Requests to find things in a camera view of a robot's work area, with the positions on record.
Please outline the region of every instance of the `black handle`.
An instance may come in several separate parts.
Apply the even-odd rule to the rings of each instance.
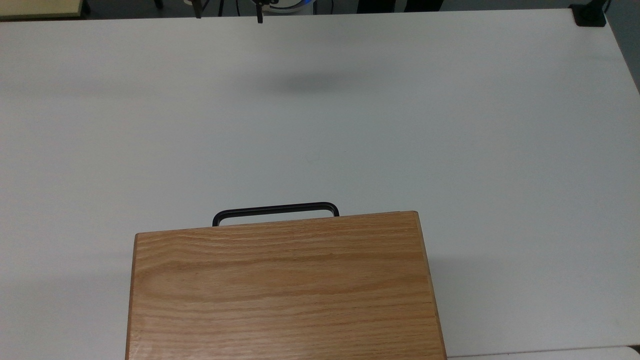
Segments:
[[[254,215],[297,213],[299,211],[329,210],[335,217],[339,217],[338,207],[331,202],[308,202],[305,204],[263,206],[261,208],[244,208],[220,211],[213,217],[213,225],[218,226],[226,218],[250,217]]]

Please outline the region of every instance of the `wooden box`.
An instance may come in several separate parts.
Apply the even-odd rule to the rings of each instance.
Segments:
[[[418,214],[138,234],[126,356],[444,360]]]

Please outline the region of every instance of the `white tabletop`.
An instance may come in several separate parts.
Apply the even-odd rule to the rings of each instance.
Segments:
[[[121,359],[136,233],[319,200],[419,212],[449,356],[640,343],[640,97],[609,27],[30,22],[0,48],[3,359]]]
[[[499,354],[485,356],[465,356],[463,360],[640,360],[640,354],[628,347],[589,348],[578,350],[558,350]]]

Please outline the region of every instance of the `black bracket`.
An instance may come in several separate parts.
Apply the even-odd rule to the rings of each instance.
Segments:
[[[329,210],[335,217],[339,217],[338,207],[331,202],[307,202],[304,204],[263,206],[260,208],[244,208],[220,211],[213,217],[213,225],[218,226],[226,218],[251,217],[255,215],[297,213],[299,211]]]
[[[589,28],[603,28],[607,24],[607,19],[604,17],[602,7],[607,0],[592,0],[587,5],[571,4],[569,9],[573,11],[573,19],[578,26],[585,26]]]

